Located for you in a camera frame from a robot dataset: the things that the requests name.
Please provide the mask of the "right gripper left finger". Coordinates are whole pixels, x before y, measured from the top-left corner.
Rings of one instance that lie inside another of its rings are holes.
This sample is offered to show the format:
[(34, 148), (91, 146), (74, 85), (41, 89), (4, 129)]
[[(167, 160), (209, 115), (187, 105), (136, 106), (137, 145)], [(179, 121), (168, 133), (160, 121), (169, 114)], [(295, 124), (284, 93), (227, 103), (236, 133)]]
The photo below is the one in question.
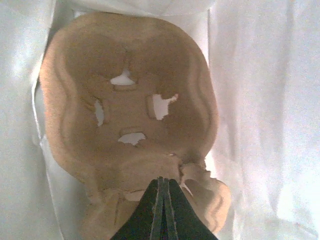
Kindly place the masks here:
[(164, 205), (164, 178), (153, 179), (128, 221), (113, 240), (160, 240)]

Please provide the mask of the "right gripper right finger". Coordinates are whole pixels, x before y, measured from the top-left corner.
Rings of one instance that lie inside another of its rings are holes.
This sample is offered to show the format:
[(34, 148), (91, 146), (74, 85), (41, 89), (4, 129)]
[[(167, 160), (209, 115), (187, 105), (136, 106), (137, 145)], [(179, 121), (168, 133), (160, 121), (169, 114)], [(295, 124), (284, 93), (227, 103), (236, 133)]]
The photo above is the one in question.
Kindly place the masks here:
[(174, 179), (164, 179), (162, 238), (164, 240), (217, 239), (198, 218)]

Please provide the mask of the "brown pulp cup carrier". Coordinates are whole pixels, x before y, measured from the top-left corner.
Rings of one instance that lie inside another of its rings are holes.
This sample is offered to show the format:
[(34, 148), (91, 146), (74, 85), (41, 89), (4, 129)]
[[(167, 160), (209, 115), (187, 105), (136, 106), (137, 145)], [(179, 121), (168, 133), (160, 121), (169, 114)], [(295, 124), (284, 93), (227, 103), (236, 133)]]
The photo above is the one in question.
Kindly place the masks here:
[(111, 239), (158, 177), (177, 181), (210, 233), (223, 228), (231, 193), (205, 163), (217, 103), (186, 32), (153, 17), (88, 13), (54, 35), (39, 78), (52, 155), (89, 198), (84, 239)]

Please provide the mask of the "light blue paper bag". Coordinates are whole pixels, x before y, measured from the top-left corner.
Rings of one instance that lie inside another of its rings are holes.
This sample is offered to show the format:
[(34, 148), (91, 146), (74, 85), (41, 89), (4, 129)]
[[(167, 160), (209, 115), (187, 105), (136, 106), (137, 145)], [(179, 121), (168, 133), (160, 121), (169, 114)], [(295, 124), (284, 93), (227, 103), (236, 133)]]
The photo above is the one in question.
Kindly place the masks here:
[(81, 238), (85, 190), (50, 153), (38, 74), (50, 37), (92, 10), (159, 17), (203, 51), (220, 115), (206, 164), (232, 194), (218, 238), (319, 239), (317, 0), (1, 1), (1, 239)]

